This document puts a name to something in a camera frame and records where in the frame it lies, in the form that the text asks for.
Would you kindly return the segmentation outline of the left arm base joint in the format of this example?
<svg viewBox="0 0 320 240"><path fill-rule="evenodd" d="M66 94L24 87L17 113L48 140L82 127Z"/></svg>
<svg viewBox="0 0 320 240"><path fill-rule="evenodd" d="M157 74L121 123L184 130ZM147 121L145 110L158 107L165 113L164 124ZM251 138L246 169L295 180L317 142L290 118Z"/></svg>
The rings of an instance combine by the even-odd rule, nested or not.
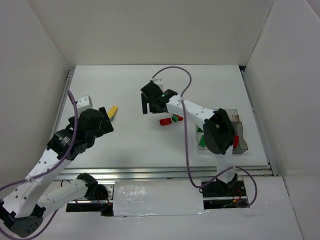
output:
<svg viewBox="0 0 320 240"><path fill-rule="evenodd" d="M56 210L67 203L85 198L87 200L107 200L110 191L88 173L81 173L74 180L64 184L58 189L46 193L37 202L39 207L48 210Z"/></svg>

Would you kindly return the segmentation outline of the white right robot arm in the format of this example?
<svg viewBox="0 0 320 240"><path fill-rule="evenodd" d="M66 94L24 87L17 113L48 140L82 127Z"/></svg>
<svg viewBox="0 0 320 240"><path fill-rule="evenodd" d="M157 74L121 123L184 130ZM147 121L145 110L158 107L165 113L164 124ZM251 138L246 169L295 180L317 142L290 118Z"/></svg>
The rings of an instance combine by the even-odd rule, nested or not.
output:
<svg viewBox="0 0 320 240"><path fill-rule="evenodd" d="M209 109L185 100L177 92L161 87L151 80L141 89L142 112L147 114L170 113L183 117L203 130L206 148L216 158L216 181L224 190L230 190L238 179L232 163L235 128L227 112Z"/></svg>

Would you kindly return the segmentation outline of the clear plastic bin rear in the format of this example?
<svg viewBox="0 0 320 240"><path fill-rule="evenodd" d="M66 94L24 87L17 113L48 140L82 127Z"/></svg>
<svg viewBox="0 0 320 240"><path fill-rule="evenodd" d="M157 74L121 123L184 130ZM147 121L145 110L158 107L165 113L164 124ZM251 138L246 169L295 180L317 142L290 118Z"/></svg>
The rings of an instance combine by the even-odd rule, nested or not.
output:
<svg viewBox="0 0 320 240"><path fill-rule="evenodd" d="M238 123L240 121L240 116L237 109L225 109L229 120L234 123Z"/></svg>

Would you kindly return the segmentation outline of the left side rail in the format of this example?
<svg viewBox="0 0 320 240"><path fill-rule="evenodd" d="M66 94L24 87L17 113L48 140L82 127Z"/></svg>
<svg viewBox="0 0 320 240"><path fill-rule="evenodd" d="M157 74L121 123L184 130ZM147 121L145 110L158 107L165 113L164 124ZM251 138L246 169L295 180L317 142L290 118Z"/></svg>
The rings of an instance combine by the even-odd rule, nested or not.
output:
<svg viewBox="0 0 320 240"><path fill-rule="evenodd" d="M61 121L61 117L62 117L62 114L63 114L65 103L66 103L66 100L69 98L67 91L70 88L74 72L75 72L75 69L72 68L72 69L69 69L67 74L66 74L66 80L65 80L65 84L64 84L64 89L63 89L62 96L61 96L61 99L60 99L60 102L59 102L59 107L58 107L57 114L56 114L56 117L55 117L55 120L54 120L53 128L52 128L52 131L51 131L51 134L50 134L50 140L54 136L54 134L59 130L59 124L60 124L60 121Z"/></svg>

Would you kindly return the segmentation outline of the right arm base joint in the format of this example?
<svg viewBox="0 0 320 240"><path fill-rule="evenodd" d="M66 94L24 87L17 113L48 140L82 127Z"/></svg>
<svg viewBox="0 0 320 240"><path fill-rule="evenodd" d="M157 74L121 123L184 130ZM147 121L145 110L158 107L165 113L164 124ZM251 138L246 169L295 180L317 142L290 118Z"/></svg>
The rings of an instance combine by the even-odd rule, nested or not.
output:
<svg viewBox="0 0 320 240"><path fill-rule="evenodd" d="M213 181L204 188L200 188L199 192L202 193L204 198L244 198L247 196L244 182L237 180L231 188L227 188L223 183Z"/></svg>

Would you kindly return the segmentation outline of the clear plastic bin front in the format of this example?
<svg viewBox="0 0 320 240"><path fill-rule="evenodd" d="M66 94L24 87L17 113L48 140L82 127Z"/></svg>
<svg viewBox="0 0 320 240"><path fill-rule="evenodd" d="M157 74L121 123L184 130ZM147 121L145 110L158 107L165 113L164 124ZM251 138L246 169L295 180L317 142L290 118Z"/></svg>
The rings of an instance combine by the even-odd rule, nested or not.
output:
<svg viewBox="0 0 320 240"><path fill-rule="evenodd" d="M205 142L204 131L199 126L194 126L195 130L195 147L198 154L209 155L211 152L208 150Z"/></svg>

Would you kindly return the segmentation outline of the long yellow lego brick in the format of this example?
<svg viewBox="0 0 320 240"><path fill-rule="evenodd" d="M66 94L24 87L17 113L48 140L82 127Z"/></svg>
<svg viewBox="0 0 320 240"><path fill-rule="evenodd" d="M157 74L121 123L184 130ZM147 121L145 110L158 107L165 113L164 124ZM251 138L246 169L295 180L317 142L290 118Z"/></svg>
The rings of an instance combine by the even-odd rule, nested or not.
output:
<svg viewBox="0 0 320 240"><path fill-rule="evenodd" d="M109 111L107 112L107 115L108 115L108 117L109 117L110 120L112 120L112 119L115 117L118 109L119 109L119 107L118 107L118 106L115 106L115 105L112 106L112 107L109 109Z"/></svg>

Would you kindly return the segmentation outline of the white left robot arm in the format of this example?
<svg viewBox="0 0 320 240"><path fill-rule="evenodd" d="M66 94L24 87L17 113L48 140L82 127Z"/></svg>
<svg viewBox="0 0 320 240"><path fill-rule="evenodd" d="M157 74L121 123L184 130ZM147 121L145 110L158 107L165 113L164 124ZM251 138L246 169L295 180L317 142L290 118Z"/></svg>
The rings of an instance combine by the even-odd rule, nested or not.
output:
<svg viewBox="0 0 320 240"><path fill-rule="evenodd" d="M67 127L57 131L47 143L29 175L0 201L3 224L20 238L32 235L45 217L70 201L78 198L98 201L109 197L106 187L88 173L81 173L59 189L45 193L59 173L91 148L96 138L114 130L104 107L86 109L68 121Z"/></svg>

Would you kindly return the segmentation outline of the green plate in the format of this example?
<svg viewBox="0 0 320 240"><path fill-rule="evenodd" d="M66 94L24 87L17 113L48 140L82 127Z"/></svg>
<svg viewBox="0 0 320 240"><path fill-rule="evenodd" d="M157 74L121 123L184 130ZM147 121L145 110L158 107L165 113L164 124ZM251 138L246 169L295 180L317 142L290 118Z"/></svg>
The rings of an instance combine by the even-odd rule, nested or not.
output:
<svg viewBox="0 0 320 240"><path fill-rule="evenodd" d="M199 144L198 144L201 148L205 148L206 147L206 143L205 143L205 137L204 135L201 136Z"/></svg>

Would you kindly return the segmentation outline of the green square lego brick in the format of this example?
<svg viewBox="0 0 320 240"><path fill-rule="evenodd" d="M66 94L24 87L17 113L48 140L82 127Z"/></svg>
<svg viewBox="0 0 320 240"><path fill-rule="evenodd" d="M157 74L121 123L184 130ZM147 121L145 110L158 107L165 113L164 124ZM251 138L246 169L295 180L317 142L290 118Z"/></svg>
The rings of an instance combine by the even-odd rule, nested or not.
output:
<svg viewBox="0 0 320 240"><path fill-rule="evenodd" d="M171 119L175 123L179 121L179 117L177 115L173 115Z"/></svg>

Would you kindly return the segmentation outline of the aluminium table edge rail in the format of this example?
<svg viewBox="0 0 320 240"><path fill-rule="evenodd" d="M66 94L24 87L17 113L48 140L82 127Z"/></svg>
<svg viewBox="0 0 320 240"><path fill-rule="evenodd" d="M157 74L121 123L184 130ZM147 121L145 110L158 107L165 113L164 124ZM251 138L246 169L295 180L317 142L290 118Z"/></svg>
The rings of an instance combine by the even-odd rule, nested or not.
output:
<svg viewBox="0 0 320 240"><path fill-rule="evenodd" d="M273 176L270 165L265 167L244 167L252 176ZM217 173L216 167L192 167L191 176L198 179L211 178ZM55 181L73 180L82 173L88 173L96 180L160 180L187 179L185 167L157 167L157 168L66 168L58 174Z"/></svg>

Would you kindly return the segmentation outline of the clear plastic bin middle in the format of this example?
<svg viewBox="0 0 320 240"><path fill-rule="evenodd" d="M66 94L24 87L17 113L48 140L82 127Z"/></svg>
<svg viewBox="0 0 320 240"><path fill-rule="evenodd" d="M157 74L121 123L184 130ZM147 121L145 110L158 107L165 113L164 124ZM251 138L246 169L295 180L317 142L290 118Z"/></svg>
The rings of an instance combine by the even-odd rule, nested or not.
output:
<svg viewBox="0 0 320 240"><path fill-rule="evenodd" d="M239 136L239 145L237 148L233 148L232 153L234 155L242 155L244 154L249 148L248 144L244 139L244 127L241 121L239 122L231 122L234 130L235 130L235 135Z"/></svg>

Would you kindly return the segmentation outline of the clear plastic bin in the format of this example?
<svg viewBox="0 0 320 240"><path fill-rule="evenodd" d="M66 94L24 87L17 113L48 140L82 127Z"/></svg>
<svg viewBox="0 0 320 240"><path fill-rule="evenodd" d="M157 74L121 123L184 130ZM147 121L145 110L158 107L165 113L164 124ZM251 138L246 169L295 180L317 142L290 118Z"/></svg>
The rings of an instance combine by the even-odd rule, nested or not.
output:
<svg viewBox="0 0 320 240"><path fill-rule="evenodd" d="M237 109L225 109L229 120L234 123L238 123L240 121L240 116Z"/></svg>
<svg viewBox="0 0 320 240"><path fill-rule="evenodd" d="M233 148L232 153L234 155L242 155L244 154L249 148L248 144L244 139L244 127L241 121L239 122L231 122L234 130L235 130L235 135L239 136L239 145L237 148Z"/></svg>
<svg viewBox="0 0 320 240"><path fill-rule="evenodd" d="M198 154L209 155L211 152L208 150L205 142L204 131L199 126L194 126L195 130L195 147Z"/></svg>

